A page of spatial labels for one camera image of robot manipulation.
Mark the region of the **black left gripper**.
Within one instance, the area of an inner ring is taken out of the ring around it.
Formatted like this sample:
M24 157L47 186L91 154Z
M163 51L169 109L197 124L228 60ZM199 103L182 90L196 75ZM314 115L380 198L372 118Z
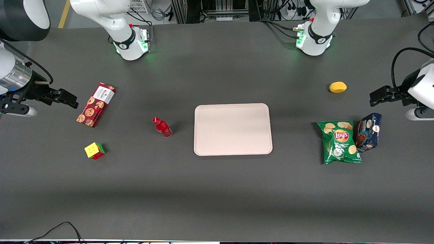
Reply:
M420 69L414 71L413 73L407 75L402 84L397 87L397 92L395 89L389 85L385 85L378 88L370 93L370 106L374 107L384 101L402 101L402 102L418 102L417 99L410 95L408 90L411 88L418 78Z

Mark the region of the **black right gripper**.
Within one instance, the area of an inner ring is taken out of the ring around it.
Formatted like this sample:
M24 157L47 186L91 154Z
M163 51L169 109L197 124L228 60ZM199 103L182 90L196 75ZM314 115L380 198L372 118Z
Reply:
M23 88L23 101L35 100L42 103L53 103L55 100L77 109L77 97L70 92L59 89L54 90L48 84L38 84L35 81L28 82Z

